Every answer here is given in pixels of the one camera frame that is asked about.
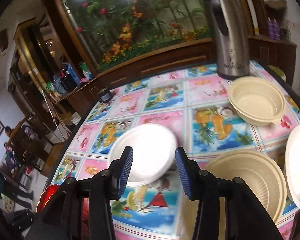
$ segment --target beige bowl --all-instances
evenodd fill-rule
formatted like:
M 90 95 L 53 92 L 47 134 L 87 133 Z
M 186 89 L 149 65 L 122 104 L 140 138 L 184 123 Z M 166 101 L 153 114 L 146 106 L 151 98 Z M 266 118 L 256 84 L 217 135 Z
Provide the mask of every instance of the beige bowl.
M 256 77 L 235 80 L 228 91 L 230 103 L 247 123 L 266 126 L 280 124 L 285 100 L 281 91 L 270 82 Z
M 205 167 L 218 178 L 242 178 L 260 200 L 272 220 L 279 221 L 286 203 L 286 183 L 279 166 L 270 157 L 252 150 L 231 151 Z

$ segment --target bowl handle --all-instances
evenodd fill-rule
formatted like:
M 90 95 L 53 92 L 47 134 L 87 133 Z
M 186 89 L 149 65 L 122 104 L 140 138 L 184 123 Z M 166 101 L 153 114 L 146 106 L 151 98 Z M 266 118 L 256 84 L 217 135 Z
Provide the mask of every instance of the bowl handle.
M 275 119 L 272 121 L 275 125 L 281 124 L 281 118 Z

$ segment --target white bowl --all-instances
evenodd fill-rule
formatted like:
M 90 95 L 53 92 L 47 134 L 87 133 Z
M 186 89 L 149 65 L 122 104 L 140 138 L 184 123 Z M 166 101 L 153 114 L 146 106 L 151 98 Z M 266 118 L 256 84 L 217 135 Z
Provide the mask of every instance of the white bowl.
M 242 178 L 272 220 L 279 221 L 286 203 L 286 183 L 279 166 L 270 157 L 252 150 L 224 153 L 205 166 L 222 179 Z
M 166 127 L 147 123 L 121 135 L 110 149 L 108 166 L 121 157 L 126 146 L 133 149 L 133 163 L 128 187 L 149 184 L 166 173 L 174 161 L 178 147 L 175 135 Z
M 288 197 L 300 209 L 300 125 L 289 135 L 284 170 Z
M 285 109 L 284 95 L 269 81 L 256 77 L 238 78 L 232 82 L 228 97 L 247 123 L 258 126 L 281 123 Z

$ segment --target stainless steel thermos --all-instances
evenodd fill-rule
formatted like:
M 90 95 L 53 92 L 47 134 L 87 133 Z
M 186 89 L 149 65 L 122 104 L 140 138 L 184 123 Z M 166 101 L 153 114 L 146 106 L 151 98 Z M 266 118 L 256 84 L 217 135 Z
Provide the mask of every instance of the stainless steel thermos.
M 208 27 L 217 49 L 217 73 L 233 80 L 248 76 L 249 45 L 237 0 L 204 0 Z

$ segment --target patterned tablecloth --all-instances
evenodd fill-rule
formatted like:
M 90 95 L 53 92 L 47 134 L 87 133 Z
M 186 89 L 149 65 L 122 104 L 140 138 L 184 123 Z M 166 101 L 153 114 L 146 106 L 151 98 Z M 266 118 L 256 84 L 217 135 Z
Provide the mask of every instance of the patterned tablecloth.
M 287 100 L 280 125 L 256 127 L 236 113 L 227 97 L 231 81 L 216 74 L 216 65 L 173 71 L 112 90 L 114 98 L 96 104 L 66 151 L 52 184 L 66 177 L 85 179 L 106 169 L 114 141 L 125 131 L 144 123 L 168 127 L 200 167 L 230 149 L 253 149 L 277 163 L 284 160 L 289 133 L 300 124 L 300 111 L 279 83 L 257 62 L 250 62 L 254 76 L 278 86 Z M 179 239 L 185 235 L 182 203 L 185 195 L 175 167 L 159 180 L 141 187 L 127 187 L 119 201 L 112 201 L 117 239 Z M 88 199 L 84 201 L 87 220 Z M 277 224 L 284 239 L 291 233 L 298 208 L 287 198 Z M 85 231 L 88 223 L 83 222 Z

